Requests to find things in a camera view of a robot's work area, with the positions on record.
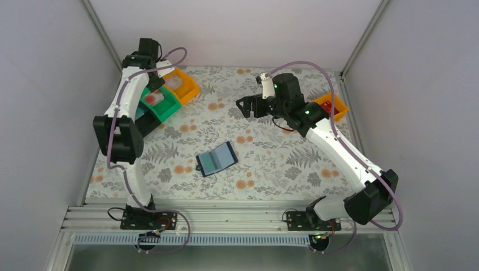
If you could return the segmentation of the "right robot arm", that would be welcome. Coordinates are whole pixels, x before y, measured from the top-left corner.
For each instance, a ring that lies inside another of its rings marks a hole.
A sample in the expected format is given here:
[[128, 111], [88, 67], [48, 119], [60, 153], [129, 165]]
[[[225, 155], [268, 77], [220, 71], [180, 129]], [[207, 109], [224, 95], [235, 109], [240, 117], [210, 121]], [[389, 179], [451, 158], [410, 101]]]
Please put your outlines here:
[[284, 119], [292, 130], [317, 146], [344, 174], [353, 193], [344, 199], [323, 197], [312, 207], [312, 221], [350, 217], [366, 225], [388, 207], [399, 177], [392, 170], [382, 170], [368, 160], [337, 130], [330, 115], [316, 102], [306, 102], [298, 78], [291, 73], [275, 77], [262, 74], [256, 78], [263, 92], [245, 96], [236, 105], [245, 118], [272, 116]]

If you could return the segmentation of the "blue leather card holder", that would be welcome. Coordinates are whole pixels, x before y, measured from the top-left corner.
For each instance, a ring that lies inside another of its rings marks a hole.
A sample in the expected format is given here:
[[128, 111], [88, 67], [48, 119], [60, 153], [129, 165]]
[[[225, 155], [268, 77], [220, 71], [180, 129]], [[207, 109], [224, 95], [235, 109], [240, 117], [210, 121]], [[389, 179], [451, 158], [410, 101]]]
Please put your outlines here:
[[203, 177], [219, 173], [238, 163], [238, 157], [230, 141], [218, 145], [213, 150], [203, 152], [195, 158], [197, 161], [195, 169], [201, 172]]

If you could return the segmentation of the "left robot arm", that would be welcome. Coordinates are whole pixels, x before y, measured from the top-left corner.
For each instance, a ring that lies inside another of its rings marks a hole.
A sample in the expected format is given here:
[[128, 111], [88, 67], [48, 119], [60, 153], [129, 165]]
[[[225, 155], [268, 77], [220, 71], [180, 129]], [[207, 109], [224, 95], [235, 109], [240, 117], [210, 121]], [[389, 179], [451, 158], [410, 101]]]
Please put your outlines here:
[[121, 63], [121, 80], [107, 111], [95, 116], [93, 128], [108, 169], [118, 171], [124, 179], [128, 199], [123, 221], [151, 220], [156, 213], [151, 192], [146, 187], [140, 157], [144, 148], [145, 128], [136, 124], [136, 112], [143, 91], [154, 92], [165, 81], [161, 72], [171, 69], [159, 64], [160, 44], [152, 38], [141, 38], [138, 50]]

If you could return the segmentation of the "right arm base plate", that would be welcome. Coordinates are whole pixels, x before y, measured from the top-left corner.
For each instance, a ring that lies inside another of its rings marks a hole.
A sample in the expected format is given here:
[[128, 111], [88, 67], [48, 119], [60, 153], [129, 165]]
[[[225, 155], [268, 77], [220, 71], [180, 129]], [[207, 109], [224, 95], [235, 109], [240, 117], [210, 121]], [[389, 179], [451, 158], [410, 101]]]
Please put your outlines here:
[[339, 231], [341, 220], [334, 218], [328, 221], [320, 220], [313, 212], [287, 209], [282, 215], [288, 231]]

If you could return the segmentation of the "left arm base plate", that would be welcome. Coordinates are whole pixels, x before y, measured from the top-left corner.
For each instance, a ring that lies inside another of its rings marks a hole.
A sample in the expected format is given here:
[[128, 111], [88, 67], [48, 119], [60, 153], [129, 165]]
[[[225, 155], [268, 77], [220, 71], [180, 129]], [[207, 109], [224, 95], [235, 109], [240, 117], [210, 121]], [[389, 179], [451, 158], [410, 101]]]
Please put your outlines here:
[[122, 230], [175, 230], [177, 213], [145, 212], [140, 208], [126, 206], [120, 228]]

